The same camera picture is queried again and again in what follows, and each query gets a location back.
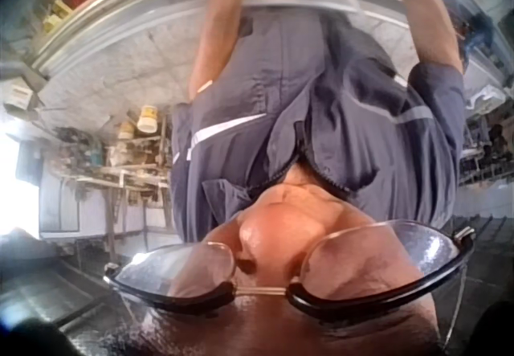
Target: wall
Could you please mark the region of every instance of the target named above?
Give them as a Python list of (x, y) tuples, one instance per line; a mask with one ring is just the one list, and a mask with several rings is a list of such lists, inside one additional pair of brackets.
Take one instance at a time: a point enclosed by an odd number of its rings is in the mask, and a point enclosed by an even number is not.
[(498, 181), (485, 186), (460, 187), (455, 200), (454, 215), (462, 217), (493, 216), (514, 218), (514, 184)]
[[(51, 203), (42, 203), (45, 207), (52, 207)], [(68, 207), (67, 209), (61, 210), (61, 219), (62, 223), (65, 220), (71, 219), (69, 214), (72, 212), (72, 208)], [(59, 213), (55, 213), (52, 209), (51, 216), (54, 219), (57, 219)], [(49, 213), (45, 210), (42, 210), (42, 213), (48, 215)], [(106, 233), (105, 229), (105, 204), (104, 197), (102, 195), (101, 190), (91, 190), (88, 192), (86, 199), (80, 201), (79, 204), (79, 221), (80, 221), (80, 230), (73, 232), (40, 232), (40, 235), (43, 238), (86, 238), (98, 235), (104, 235)], [(126, 223), (126, 231), (141, 231), (144, 226), (143, 221), (143, 206), (128, 206), (127, 207), (127, 223)], [(118, 217), (118, 220), (114, 224), (114, 232), (122, 233), (123, 226), (121, 221), (121, 216)]]

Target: white container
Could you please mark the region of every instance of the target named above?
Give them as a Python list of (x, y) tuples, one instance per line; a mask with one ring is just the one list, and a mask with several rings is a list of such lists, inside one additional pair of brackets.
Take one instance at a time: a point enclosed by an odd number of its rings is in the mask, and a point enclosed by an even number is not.
[(145, 105), (141, 109), (141, 115), (137, 122), (137, 129), (142, 133), (157, 132), (157, 108), (152, 105)]

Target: man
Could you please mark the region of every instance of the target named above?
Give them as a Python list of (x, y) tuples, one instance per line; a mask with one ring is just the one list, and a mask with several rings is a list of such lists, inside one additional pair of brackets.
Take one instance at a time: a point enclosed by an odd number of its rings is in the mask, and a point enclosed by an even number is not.
[[(238, 286), (287, 286), (332, 233), (391, 219), (440, 227), (449, 217), (462, 63), (442, 0), (404, 2), (420, 59), (407, 89), (385, 52), (340, 14), (242, 17), (242, 0), (209, 0), (190, 103), (173, 113), (173, 217), (184, 241), (231, 250)], [(368, 233), (334, 256), (351, 273), (349, 296), (420, 277), (396, 235)], [(320, 276), (335, 284), (342, 275), (325, 267)], [(263, 296), (210, 316), (154, 312), (137, 332), (108, 338), (124, 354), (433, 354), (437, 344), (430, 295), (351, 328)]]

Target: reflective stripe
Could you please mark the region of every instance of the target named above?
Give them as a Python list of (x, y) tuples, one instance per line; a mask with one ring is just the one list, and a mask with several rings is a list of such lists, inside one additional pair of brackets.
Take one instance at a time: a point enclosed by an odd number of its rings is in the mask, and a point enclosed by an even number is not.
[(400, 75), (394, 75), (393, 80), (400, 84), (403, 88), (407, 88), (407, 80), (403, 79)]
[(221, 133), (223, 131), (235, 127), (236, 125), (241, 125), (243, 123), (247, 123), (248, 121), (254, 121), (255, 119), (259, 119), (260, 117), (265, 116), (265, 113), (261, 113), (259, 115), (253, 115), (251, 117), (240, 117), (239, 119), (226, 121), (225, 123), (220, 123), (219, 125), (212, 125), (210, 127), (200, 129), (193, 135), (193, 139), (191, 140), (191, 149), (193, 149), (201, 141), (205, 141), (206, 139), (213, 137), (217, 133)]
[(400, 125), (403, 123), (407, 123), (409, 121), (419, 121), (421, 119), (434, 120), (434, 114), (432, 113), (430, 108), (426, 107), (425, 105), (419, 105), (418, 107), (411, 108), (411, 109), (405, 111), (404, 113), (398, 115), (397, 117), (394, 117), (386, 109), (376, 107), (371, 104), (362, 103), (359, 100), (357, 100), (355, 98), (355, 96), (351, 95), (349, 92), (346, 92), (346, 93), (348, 93), (350, 98), (352, 98), (352, 100), (355, 102), (355, 104), (357, 104), (359, 107), (367, 109), (368, 111), (371, 111), (372, 113), (376, 113), (377, 115), (386, 117), (387, 119), (390, 120), (391, 123), (393, 123), (395, 125)]

